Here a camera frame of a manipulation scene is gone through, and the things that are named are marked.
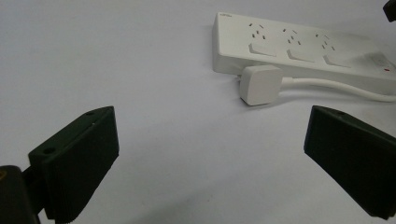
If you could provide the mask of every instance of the power outlet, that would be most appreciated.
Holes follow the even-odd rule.
[[[285,77],[343,82],[393,94],[396,69],[367,37],[314,27],[218,13],[213,26],[213,70],[241,75],[271,64]]]

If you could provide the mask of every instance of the extension cord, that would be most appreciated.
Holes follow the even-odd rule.
[[[284,77],[327,79],[380,94],[396,90],[395,66],[367,37],[218,13],[213,70],[242,75],[256,65],[273,65]]]

